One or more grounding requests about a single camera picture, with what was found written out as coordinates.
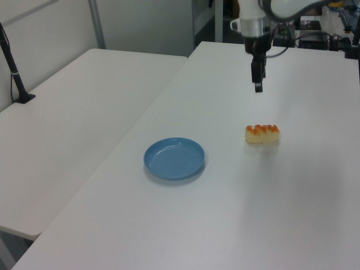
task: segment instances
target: equipment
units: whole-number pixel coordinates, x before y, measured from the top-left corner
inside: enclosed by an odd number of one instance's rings
[[[35,97],[35,95],[34,94],[29,94],[25,90],[25,87],[23,85],[23,81],[21,80],[20,74],[19,74],[19,72],[17,70],[14,58],[12,57],[11,50],[10,50],[10,45],[9,45],[5,30],[1,25],[1,22],[0,22],[0,46],[1,46],[1,49],[2,49],[2,51],[4,53],[4,55],[5,55],[7,65],[9,66],[9,69],[10,69],[10,73],[11,73],[11,76],[12,76],[11,79],[14,80],[14,82],[15,82],[15,84],[17,86],[17,90],[19,91],[19,98],[14,100],[14,102],[25,104],[25,103],[29,102],[30,100],[32,100]]]
[[[351,30],[355,34],[356,26],[359,20],[359,14],[355,11],[349,11],[344,8],[339,9],[339,15],[345,28]]]
[[[245,51],[253,55],[251,76],[255,91],[263,91],[266,52],[271,48],[272,22],[285,23],[298,19],[306,11],[325,5],[319,0],[238,0],[240,5],[240,32],[244,37]],[[275,57],[281,53],[268,56]]]

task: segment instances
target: white wall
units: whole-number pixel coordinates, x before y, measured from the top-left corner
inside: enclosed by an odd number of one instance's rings
[[[97,0],[106,48],[189,56],[192,0]]]
[[[0,0],[0,5],[5,1],[9,0]],[[27,91],[88,49],[97,48],[87,0],[59,0],[4,29]],[[10,71],[1,51],[0,111],[10,104]]]
[[[209,7],[209,0],[193,0],[193,27],[195,35],[215,16],[215,2]]]

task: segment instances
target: black cable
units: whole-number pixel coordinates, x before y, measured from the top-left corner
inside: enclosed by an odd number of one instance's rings
[[[294,41],[297,41],[297,40],[302,39],[302,38],[311,37],[311,36],[313,36],[313,35],[328,35],[330,38],[332,37],[332,35],[330,35],[329,33],[325,33],[325,32],[307,33],[307,34],[304,34],[304,35],[301,35],[301,36],[295,38]]]
[[[12,103],[14,103],[14,98],[12,96],[12,74],[10,74],[10,96]]]
[[[281,52],[275,54],[275,55],[269,55],[269,56],[267,56],[266,58],[274,58],[274,57],[280,56],[280,55],[282,55],[284,52],[286,52],[287,49],[289,49],[289,47],[291,46],[291,44],[292,44],[293,41],[292,41],[292,39],[291,39],[291,32],[290,32],[289,26],[288,26],[287,24],[285,24],[285,23],[283,23],[283,25],[284,25],[284,27],[285,27],[285,29],[286,29],[286,34],[287,34],[288,39],[289,39],[289,41],[288,41],[285,49],[282,50]]]

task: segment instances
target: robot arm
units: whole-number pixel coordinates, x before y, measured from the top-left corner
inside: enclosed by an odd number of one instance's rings
[[[253,55],[251,75],[255,91],[263,91],[266,52],[271,48],[272,21],[286,23],[298,19],[322,0],[238,0],[240,5],[240,29],[244,37],[245,51]]]

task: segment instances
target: cable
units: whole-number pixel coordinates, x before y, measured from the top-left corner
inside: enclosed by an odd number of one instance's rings
[[[14,97],[12,96],[12,74],[10,74],[10,96],[12,103],[14,103]]]
[[[358,10],[360,10],[360,7],[358,7],[359,1],[358,1],[358,4],[356,4],[354,0],[351,0],[351,2],[352,2],[352,4],[353,4],[354,6],[356,6],[356,8],[357,8]]]
[[[280,56],[280,55],[282,55],[284,52],[286,52],[287,49],[289,49],[289,47],[291,46],[291,44],[292,44],[293,41],[291,40],[291,32],[290,32],[289,26],[288,26],[287,24],[285,24],[285,23],[283,23],[283,25],[284,25],[284,27],[285,27],[285,29],[286,29],[286,35],[288,36],[288,39],[289,39],[289,41],[288,41],[285,49],[282,50],[281,52],[275,54],[275,55],[269,55],[269,56],[267,56],[266,58],[274,58],[274,57]]]

